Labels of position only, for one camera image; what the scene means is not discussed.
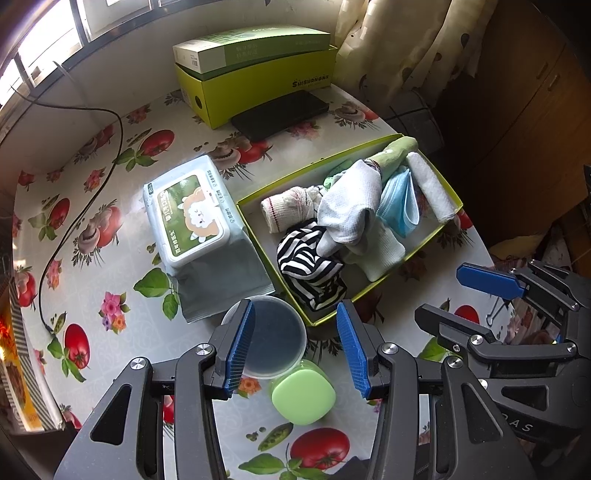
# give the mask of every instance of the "clear container lid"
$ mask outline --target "clear container lid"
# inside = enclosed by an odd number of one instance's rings
[[[227,243],[230,230],[207,178],[193,170],[154,192],[158,247],[173,268]]]

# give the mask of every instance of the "curtain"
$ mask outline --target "curtain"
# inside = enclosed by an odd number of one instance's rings
[[[447,83],[475,72],[497,0],[343,0],[333,82],[377,112],[401,89],[435,105]]]

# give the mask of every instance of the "green cloth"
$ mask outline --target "green cloth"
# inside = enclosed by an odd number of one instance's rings
[[[388,179],[394,174],[408,153],[416,151],[418,151],[418,143],[415,138],[400,137],[390,143],[381,152],[378,152],[369,158],[369,160],[376,162],[382,171],[382,186],[386,185]],[[335,182],[343,176],[345,170],[356,161],[357,160],[346,160],[333,168],[324,180],[324,188],[329,190]]]

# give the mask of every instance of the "green box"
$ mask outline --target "green box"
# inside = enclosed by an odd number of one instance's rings
[[[277,245],[283,234],[269,233],[267,223],[261,213],[261,200],[267,198],[270,195],[281,193],[295,185],[307,187],[311,185],[322,184],[322,180],[328,174],[328,172],[330,172],[341,162],[345,160],[359,160],[361,158],[368,158],[371,155],[383,150],[390,142],[402,136],[402,134],[387,135],[370,142],[366,142],[357,147],[342,151],[331,157],[316,161],[315,163],[301,168],[300,170],[287,175],[282,179],[271,183],[270,185],[267,185],[266,187],[237,202],[236,206],[238,207],[238,212],[244,220],[244,223],[248,229],[248,234],[251,237],[251,240],[255,245],[259,256],[261,257],[261,260],[273,281],[273,285],[280,285],[283,288],[285,291],[285,301],[289,302],[298,311],[307,326],[315,327],[323,324],[324,322],[332,320],[336,315],[336,309],[326,309],[324,310],[324,316],[322,316],[322,314],[318,314],[318,312],[312,313],[305,311],[297,302],[296,298],[293,296],[287,284],[283,280],[281,273],[277,270]],[[431,163],[429,163],[429,165],[437,174],[437,177],[445,188],[451,201],[455,203],[456,213],[459,212],[459,210],[462,208],[462,201],[459,199],[456,192],[454,192],[445,178],[443,178],[443,176],[437,171],[437,169],[433,167]],[[421,218],[417,229],[408,235],[407,238],[401,240],[407,249],[404,261],[406,262],[416,252],[424,247],[429,240],[437,235],[443,226],[444,225],[437,223],[435,219],[426,219],[425,217]],[[369,282],[363,276],[361,270],[358,272],[352,272],[352,270],[349,269],[350,277],[346,278],[345,275],[347,274],[349,267],[351,267],[351,265],[347,265],[343,269],[342,273],[349,293],[352,292],[351,295],[347,295],[347,298],[350,298],[353,303],[359,301],[371,290],[380,285],[394,271],[391,270],[375,282]]]
[[[309,51],[328,50],[330,34],[293,25],[238,28],[173,47],[174,61],[199,80],[254,63]]]
[[[296,90],[328,87],[338,49],[290,55],[199,80],[175,65],[183,98],[211,128]]]

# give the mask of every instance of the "window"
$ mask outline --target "window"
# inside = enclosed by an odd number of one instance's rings
[[[20,74],[18,73],[17,64],[14,60],[11,60],[4,74],[0,77],[0,108],[2,105],[6,105],[8,99],[14,93],[12,87],[18,88],[22,83]]]
[[[2,108],[12,97],[13,87],[22,87],[21,93],[27,93],[27,88],[36,93],[40,83],[52,76],[57,68],[56,62],[66,62],[64,68],[70,69],[97,48],[133,28],[212,1],[220,0],[57,1],[26,35],[0,76],[0,127],[5,128],[3,114],[9,115],[8,111],[13,110],[12,107]],[[69,58],[79,50],[68,64]],[[55,81],[57,76],[54,75],[53,79],[48,82]],[[17,99],[11,102],[11,105],[17,104]]]

